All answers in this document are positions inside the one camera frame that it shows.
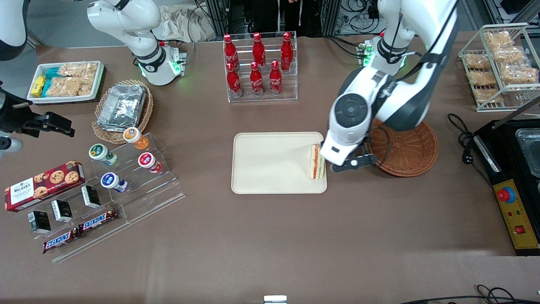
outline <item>white robotic arm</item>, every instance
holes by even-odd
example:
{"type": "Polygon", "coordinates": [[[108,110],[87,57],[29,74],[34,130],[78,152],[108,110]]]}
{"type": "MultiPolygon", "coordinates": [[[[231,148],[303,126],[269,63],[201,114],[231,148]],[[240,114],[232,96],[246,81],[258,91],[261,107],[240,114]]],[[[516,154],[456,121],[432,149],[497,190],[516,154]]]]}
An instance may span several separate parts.
{"type": "MultiPolygon", "coordinates": [[[[396,0],[379,0],[379,6],[387,8],[389,2],[396,0]]],[[[394,24],[396,29],[394,35],[385,32],[384,37],[390,40],[389,47],[387,39],[379,41],[377,49],[386,51],[379,53],[379,59],[372,66],[353,71],[332,105],[321,154],[334,164],[333,171],[357,169],[376,162],[374,155],[353,155],[367,136],[372,117],[396,131],[413,129],[424,119],[435,84],[455,40],[456,0],[397,2],[400,2],[397,22],[385,16],[389,26],[394,24]],[[400,54],[407,51],[414,33],[429,49],[411,71],[411,75],[419,73],[415,83],[409,84],[391,75],[397,72],[402,61],[400,54]]]]}
{"type": "Polygon", "coordinates": [[[150,32],[161,22],[152,0],[99,0],[88,5],[94,28],[122,41],[139,61],[143,75],[154,85],[166,85],[180,75],[177,48],[160,46],[150,32]]]}

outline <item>round wicker tray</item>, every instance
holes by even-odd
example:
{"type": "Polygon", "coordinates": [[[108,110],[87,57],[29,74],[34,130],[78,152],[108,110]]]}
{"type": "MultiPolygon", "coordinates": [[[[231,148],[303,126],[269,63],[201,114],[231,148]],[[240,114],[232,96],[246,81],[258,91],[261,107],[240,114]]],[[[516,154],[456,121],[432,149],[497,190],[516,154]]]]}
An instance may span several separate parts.
{"type": "MultiPolygon", "coordinates": [[[[124,85],[140,85],[141,87],[144,87],[146,89],[146,98],[144,99],[144,109],[143,112],[140,115],[140,121],[139,121],[139,127],[138,129],[143,132],[143,130],[146,128],[146,125],[148,124],[148,121],[150,120],[150,116],[152,115],[152,108],[154,106],[154,98],[152,97],[152,93],[150,93],[150,89],[148,86],[138,80],[124,80],[120,81],[117,84],[124,84],[124,85]]],[[[103,103],[107,99],[107,96],[109,95],[109,90],[103,94],[101,99],[99,100],[98,105],[96,106],[96,111],[94,112],[96,114],[96,118],[99,117],[99,114],[101,113],[101,110],[103,109],[103,103]]],[[[114,143],[114,144],[123,144],[126,143],[124,140],[122,132],[110,132],[103,130],[100,126],[98,126],[98,122],[94,121],[92,122],[92,129],[94,130],[94,133],[97,137],[100,139],[114,143]]]]}
{"type": "Polygon", "coordinates": [[[379,120],[373,120],[370,149],[379,159],[377,165],[381,163],[387,152],[388,132],[391,142],[391,151],[380,166],[383,171],[400,177],[418,176],[428,171],[438,157],[437,136],[432,128],[425,122],[418,127],[403,132],[396,132],[379,120]]]}

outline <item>small black box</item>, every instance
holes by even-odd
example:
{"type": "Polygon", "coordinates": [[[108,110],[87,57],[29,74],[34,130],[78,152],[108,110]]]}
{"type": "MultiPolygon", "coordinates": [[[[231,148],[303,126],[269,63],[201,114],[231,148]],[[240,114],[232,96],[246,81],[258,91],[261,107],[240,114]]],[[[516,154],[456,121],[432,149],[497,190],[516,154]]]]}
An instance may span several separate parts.
{"type": "Polygon", "coordinates": [[[32,211],[28,213],[28,221],[30,222],[30,230],[34,233],[51,232],[51,223],[49,223],[47,212],[32,211]]]}
{"type": "Polygon", "coordinates": [[[92,186],[83,186],[81,188],[81,191],[83,192],[83,199],[85,205],[90,208],[98,208],[99,206],[101,206],[101,203],[99,203],[98,190],[96,190],[92,186]]]}
{"type": "Polygon", "coordinates": [[[73,218],[68,202],[54,200],[51,202],[51,207],[58,222],[69,222],[73,218]]]}

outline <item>brown table surface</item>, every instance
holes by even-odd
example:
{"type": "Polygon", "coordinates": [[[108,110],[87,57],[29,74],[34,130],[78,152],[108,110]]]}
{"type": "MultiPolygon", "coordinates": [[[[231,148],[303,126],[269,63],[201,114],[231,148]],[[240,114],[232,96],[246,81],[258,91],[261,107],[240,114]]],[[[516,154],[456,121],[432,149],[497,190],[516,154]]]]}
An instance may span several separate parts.
{"type": "MultiPolygon", "coordinates": [[[[460,33],[453,58],[472,33],[460,33]]],[[[515,257],[492,190],[461,162],[460,115],[471,130],[502,114],[479,114],[463,67],[450,61],[426,121],[440,154],[433,168],[399,179],[374,168],[328,174],[319,195],[236,195],[233,138],[240,132],[318,131],[356,59],[322,38],[300,38],[299,99],[288,104],[229,104],[221,43],[197,45],[186,76],[150,86],[147,131],[187,195],[179,202],[61,264],[42,255],[28,223],[0,213],[3,303],[398,303],[474,294],[501,286],[536,299],[540,257],[515,257]]],[[[421,46],[414,42],[414,48],[421,46]]],[[[105,87],[143,80],[128,48],[40,47],[38,61],[100,60],[105,87]]],[[[42,133],[1,159],[6,187],[67,160],[90,165],[99,142],[95,104],[39,107],[73,120],[75,138],[42,133]]]]}

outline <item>red bottle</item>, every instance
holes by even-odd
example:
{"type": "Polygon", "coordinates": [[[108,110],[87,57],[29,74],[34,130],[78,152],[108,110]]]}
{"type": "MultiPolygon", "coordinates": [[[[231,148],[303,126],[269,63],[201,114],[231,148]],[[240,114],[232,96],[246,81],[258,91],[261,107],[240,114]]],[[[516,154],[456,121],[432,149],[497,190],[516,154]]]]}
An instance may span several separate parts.
{"type": "Polygon", "coordinates": [[[281,45],[281,69],[288,71],[293,62],[293,45],[291,44],[291,33],[283,34],[283,43],[281,45]]]}
{"type": "Polygon", "coordinates": [[[253,95],[257,97],[264,95],[265,90],[262,87],[262,75],[259,71],[259,65],[255,62],[251,63],[251,75],[249,76],[249,79],[251,79],[253,95]]]}
{"type": "Polygon", "coordinates": [[[225,59],[227,63],[233,64],[234,70],[238,71],[240,69],[240,62],[238,61],[238,52],[232,42],[231,36],[229,34],[223,35],[223,41],[225,41],[225,59]]]}
{"type": "Polygon", "coordinates": [[[272,71],[270,71],[270,93],[274,96],[281,94],[282,85],[281,85],[281,72],[279,70],[279,63],[274,60],[272,61],[272,71]]]}
{"type": "Polygon", "coordinates": [[[261,71],[266,71],[266,51],[265,46],[261,42],[261,34],[258,32],[254,33],[253,41],[253,59],[261,71]]]}
{"type": "Polygon", "coordinates": [[[244,94],[244,91],[240,87],[240,77],[234,71],[232,63],[227,63],[227,84],[229,85],[229,89],[231,89],[231,97],[241,97],[244,94]]]}

